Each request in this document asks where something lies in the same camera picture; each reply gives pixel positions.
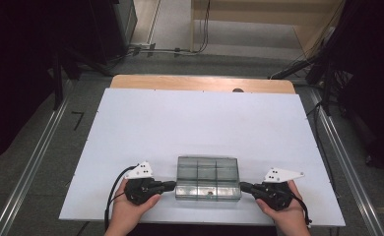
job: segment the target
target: left hand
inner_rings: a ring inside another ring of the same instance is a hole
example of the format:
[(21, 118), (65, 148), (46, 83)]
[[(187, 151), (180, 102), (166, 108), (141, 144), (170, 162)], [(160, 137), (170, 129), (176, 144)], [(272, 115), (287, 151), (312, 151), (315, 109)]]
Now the left hand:
[[(128, 180), (123, 179), (115, 196), (124, 193), (125, 185)], [(145, 203), (136, 206), (127, 200), (125, 194), (113, 201), (112, 217), (105, 236), (125, 236), (133, 230), (140, 221), (141, 216), (155, 206), (159, 201), (160, 195), (154, 195)]]

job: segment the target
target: right hand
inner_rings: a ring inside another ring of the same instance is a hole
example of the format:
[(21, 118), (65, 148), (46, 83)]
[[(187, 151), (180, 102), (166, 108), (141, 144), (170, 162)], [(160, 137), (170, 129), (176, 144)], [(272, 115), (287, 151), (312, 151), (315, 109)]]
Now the right hand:
[[(296, 188), (293, 180), (288, 182), (290, 190), (302, 200), (302, 196)], [(257, 205), (259, 208), (267, 215), (271, 216), (278, 227), (284, 232), (287, 236), (304, 236), (310, 235), (303, 214), (303, 209), (300, 206), (297, 200), (292, 200), (288, 208), (285, 208), (280, 211), (275, 211), (271, 209), (263, 200), (257, 199)]]

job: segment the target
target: clear plastic box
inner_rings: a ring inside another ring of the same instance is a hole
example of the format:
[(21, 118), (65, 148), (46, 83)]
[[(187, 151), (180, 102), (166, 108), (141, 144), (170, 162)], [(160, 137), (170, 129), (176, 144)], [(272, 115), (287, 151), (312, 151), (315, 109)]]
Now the clear plastic box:
[(237, 159), (179, 156), (175, 196), (177, 200), (239, 201)]

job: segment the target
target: human hand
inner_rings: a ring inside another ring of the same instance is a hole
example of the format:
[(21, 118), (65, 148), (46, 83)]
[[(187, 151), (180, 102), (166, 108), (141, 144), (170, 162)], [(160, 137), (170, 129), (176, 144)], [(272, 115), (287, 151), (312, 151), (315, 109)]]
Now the human hand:
[(125, 194), (123, 194), (127, 182), (127, 179), (123, 179), (118, 190), (115, 192), (115, 196), (120, 196), (113, 201), (112, 217), (105, 236), (127, 235), (136, 227), (141, 216), (147, 210), (154, 207), (160, 199), (160, 195), (154, 195), (139, 206), (132, 204), (127, 200)]
[[(299, 198), (302, 200), (302, 196), (300, 195), (299, 191), (296, 188), (295, 183), (293, 180), (288, 182), (290, 190)], [(266, 213), (267, 215), (271, 216), (273, 220), (275, 220), (275, 223), (279, 226), (279, 228), (287, 235), (287, 236), (303, 236), (303, 235), (310, 235), (304, 219), (303, 209), (302, 206), (300, 206), (299, 202), (295, 199), (293, 199), (290, 202), (290, 205), (288, 208), (285, 208), (280, 211), (275, 211), (274, 209), (271, 209), (263, 200), (257, 199), (256, 200), (257, 205), (259, 208)]]

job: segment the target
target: white tabletop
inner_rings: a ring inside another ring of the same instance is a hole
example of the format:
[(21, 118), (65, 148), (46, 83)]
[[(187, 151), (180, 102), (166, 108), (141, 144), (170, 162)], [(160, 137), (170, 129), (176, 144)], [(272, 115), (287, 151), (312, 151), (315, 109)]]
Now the white tabletop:
[[(175, 181), (180, 155), (235, 157), (250, 183), (271, 167), (304, 172), (295, 183), (312, 225), (345, 225), (298, 95), (129, 88), (105, 91), (59, 218), (103, 220), (122, 170), (147, 160), (156, 180)], [(273, 225), (245, 193), (236, 203), (164, 193), (142, 222)]]

